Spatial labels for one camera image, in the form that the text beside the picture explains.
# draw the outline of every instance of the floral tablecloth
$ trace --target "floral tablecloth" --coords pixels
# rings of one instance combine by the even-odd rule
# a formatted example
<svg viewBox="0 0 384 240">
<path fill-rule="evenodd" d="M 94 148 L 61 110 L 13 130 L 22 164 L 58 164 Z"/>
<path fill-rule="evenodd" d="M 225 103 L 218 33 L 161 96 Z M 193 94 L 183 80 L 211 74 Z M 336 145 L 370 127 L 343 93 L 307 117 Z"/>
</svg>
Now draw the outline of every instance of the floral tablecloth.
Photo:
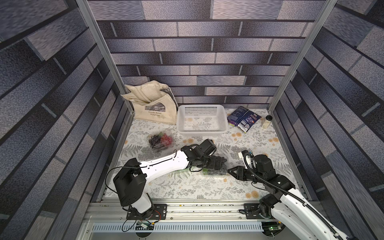
<svg viewBox="0 0 384 240">
<path fill-rule="evenodd" d="M 226 109 L 226 111 L 229 115 L 234 109 Z M 252 109 L 252 111 L 262 117 L 268 115 L 265 109 Z M 173 148 L 166 149 L 159 155 L 150 149 L 146 137 L 165 130 L 172 131 L 174 145 Z M 123 166 L 134 157 L 138 161 L 144 161 L 166 156 L 173 153 L 174 149 L 178 150 L 185 145 L 200 144 L 206 138 L 185 138 L 176 131 L 176 125 L 134 119 L 116 167 Z M 267 129 L 263 129 L 259 120 L 247 133 L 243 133 L 237 127 L 229 126 L 226 133 L 219 137 L 209 138 L 217 146 L 215 154 L 224 154 L 228 157 L 229 168 L 242 165 L 242 160 L 238 158 L 237 153 L 247 149 L 252 151 L 254 155 L 267 155 L 272 160 L 276 172 L 285 175 L 297 186 L 272 124 Z M 115 170 L 111 179 L 114 178 L 118 170 Z M 264 188 L 261 183 L 254 185 Z M 115 189 L 113 181 L 110 181 L 108 186 Z M 171 172 L 147 182 L 144 192 L 148 193 L 151 198 L 158 199 L 258 200 L 268 194 L 265 190 L 253 187 L 251 182 L 238 181 L 229 174 L 224 177 L 207 177 L 202 172 L 190 172 L 188 169 Z M 117 198 L 118 196 L 107 189 L 104 197 Z"/>
</svg>

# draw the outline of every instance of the red wire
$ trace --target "red wire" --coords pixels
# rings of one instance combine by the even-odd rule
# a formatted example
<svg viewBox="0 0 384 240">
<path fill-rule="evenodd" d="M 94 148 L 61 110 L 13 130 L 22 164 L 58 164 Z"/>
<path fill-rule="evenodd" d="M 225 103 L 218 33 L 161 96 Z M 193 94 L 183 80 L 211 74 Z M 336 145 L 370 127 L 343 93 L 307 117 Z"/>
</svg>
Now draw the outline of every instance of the red wire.
<svg viewBox="0 0 384 240">
<path fill-rule="evenodd" d="M 156 210 L 154 210 L 154 211 L 159 214 L 159 217 L 160 217 L 159 221 L 160 221 L 161 220 L 161 214 L 158 211 L 156 211 Z"/>
</svg>

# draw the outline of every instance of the cable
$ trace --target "cable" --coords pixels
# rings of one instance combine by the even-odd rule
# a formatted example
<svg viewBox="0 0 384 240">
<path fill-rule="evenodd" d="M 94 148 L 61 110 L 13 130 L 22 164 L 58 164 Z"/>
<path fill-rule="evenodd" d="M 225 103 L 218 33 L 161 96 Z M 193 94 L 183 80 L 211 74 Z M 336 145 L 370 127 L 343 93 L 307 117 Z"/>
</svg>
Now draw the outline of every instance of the cable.
<svg viewBox="0 0 384 240">
<path fill-rule="evenodd" d="M 177 156 L 177 150 L 175 149 L 174 151 L 174 154 L 175 156 L 173 158 L 176 158 Z M 108 187 L 108 184 L 107 184 L 107 177 L 108 177 L 108 174 L 112 171 L 112 170 L 115 170 L 116 168 L 133 168 L 133 169 L 140 169 L 140 168 L 145 168 L 145 167 L 151 167 L 151 166 L 155 166 L 156 164 L 160 164 L 162 162 L 165 162 L 165 161 L 168 161 L 168 160 L 171 160 L 171 159 L 167 159 L 167 160 L 164 160 L 164 161 L 161 161 L 161 162 L 157 162 L 155 164 L 152 164 L 152 165 L 148 165 L 148 166 L 143 166 L 143 167 L 125 167 L 125 166 L 121 166 L 121 167 L 114 167 L 114 168 L 111 168 L 108 172 L 107 172 L 107 175 L 105 175 L 105 179 L 104 179 L 104 183 L 105 183 L 105 186 L 111 190 L 112 192 L 116 193 L 117 192 L 115 190 L 113 190 L 112 188 Z"/>
<path fill-rule="evenodd" d="M 287 194 L 291 197 L 293 197 L 294 199 L 296 199 L 297 201 L 301 202 L 304 206 L 306 206 L 307 208 L 309 208 L 316 216 L 318 216 L 323 222 L 324 224 L 330 229 L 330 231 L 333 233 L 334 237 L 338 238 L 339 240 L 343 240 L 342 237 L 338 234 L 338 232 L 328 223 L 327 220 L 325 220 L 325 218 L 319 214 L 312 206 L 306 204 L 306 202 L 299 198 L 298 196 L 278 187 L 278 186 L 275 186 L 273 185 L 272 183 L 268 182 L 267 180 L 264 180 L 262 179 L 261 177 L 257 176 L 256 173 L 253 171 L 252 168 L 249 167 L 249 164 L 247 163 L 247 156 L 249 157 L 252 157 L 249 153 L 245 153 L 243 155 L 243 160 L 244 160 L 244 163 L 245 165 L 247 166 L 248 170 L 257 178 L 257 179 L 260 179 L 262 182 L 264 182 L 265 184 L 267 184 L 268 186 L 271 186 L 271 187 L 274 187 L 275 189 L 281 191 L 282 193 L 284 194 Z"/>
<path fill-rule="evenodd" d="M 133 223 L 133 225 L 128 229 L 128 230 L 125 230 L 124 231 L 124 224 L 127 222 L 127 220 L 125 220 L 125 222 L 122 224 L 122 226 L 121 226 L 121 231 L 123 231 L 123 232 L 128 232 L 129 230 L 131 230 L 131 228 L 134 226 L 134 225 L 136 225 L 136 222 L 137 222 L 137 218 L 136 218 L 136 220 L 135 220 L 135 222 Z"/>
<path fill-rule="evenodd" d="M 266 189 L 262 189 L 262 188 L 259 188 L 259 187 L 254 186 L 254 185 L 253 185 L 254 183 L 256 183 L 256 182 L 251 182 L 251 185 L 252 185 L 253 187 L 255 187 L 255 188 L 257 188 L 257 189 L 260 189 L 260 190 L 264 190 L 264 191 L 266 191 Z"/>
<path fill-rule="evenodd" d="M 156 211 L 156 210 L 154 210 L 154 211 L 157 212 L 157 213 L 159 214 L 159 219 L 158 219 L 157 221 L 154 222 L 154 223 L 157 223 L 158 221 L 161 220 L 161 214 L 160 214 L 158 211 Z"/>
<path fill-rule="evenodd" d="M 190 171 L 190 172 L 200 172 L 201 170 L 203 170 L 203 168 L 201 168 L 200 170 L 192 171 L 191 168 L 192 168 L 192 166 L 189 167 L 189 171 Z"/>
</svg>

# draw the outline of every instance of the beige tote bag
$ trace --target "beige tote bag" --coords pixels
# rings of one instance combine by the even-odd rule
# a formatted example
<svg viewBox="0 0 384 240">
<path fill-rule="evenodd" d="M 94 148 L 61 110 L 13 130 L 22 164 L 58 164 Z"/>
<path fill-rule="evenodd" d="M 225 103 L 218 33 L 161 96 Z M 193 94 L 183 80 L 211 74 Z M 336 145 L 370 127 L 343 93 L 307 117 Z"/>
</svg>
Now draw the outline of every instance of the beige tote bag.
<svg viewBox="0 0 384 240">
<path fill-rule="evenodd" d="M 169 89 L 168 85 L 150 81 L 140 86 L 126 87 L 130 93 L 122 97 L 132 102 L 135 109 L 134 118 L 176 124 L 176 104 L 168 93 L 161 91 Z"/>
</svg>

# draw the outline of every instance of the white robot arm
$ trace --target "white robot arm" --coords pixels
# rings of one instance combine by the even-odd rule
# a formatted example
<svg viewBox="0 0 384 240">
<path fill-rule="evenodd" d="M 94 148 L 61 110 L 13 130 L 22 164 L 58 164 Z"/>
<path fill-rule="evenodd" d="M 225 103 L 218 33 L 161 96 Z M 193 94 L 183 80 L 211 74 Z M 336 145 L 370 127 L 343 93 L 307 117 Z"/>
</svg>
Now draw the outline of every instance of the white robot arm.
<svg viewBox="0 0 384 240">
<path fill-rule="evenodd" d="M 184 146 L 171 155 L 155 160 L 128 160 L 113 179 L 121 205 L 131 205 L 136 209 L 137 216 L 148 218 L 154 206 L 148 195 L 143 193 L 145 183 L 188 166 L 219 170 L 226 159 L 214 156 L 215 151 L 215 144 L 206 139 L 200 145 Z M 261 182 L 270 193 L 260 199 L 258 209 L 251 209 L 252 214 L 259 214 L 264 218 L 274 217 L 301 240 L 349 239 L 312 207 L 291 181 L 276 174 L 266 155 L 253 156 L 245 150 L 239 153 L 239 157 L 243 159 L 245 166 L 228 169 L 228 173 L 237 180 Z"/>
<path fill-rule="evenodd" d="M 347 240 L 347 235 L 326 220 L 283 175 L 276 174 L 266 155 L 253 156 L 247 150 L 239 153 L 244 166 L 229 169 L 238 180 L 263 183 L 270 193 L 260 199 L 254 215 L 274 217 L 301 240 Z"/>
</svg>

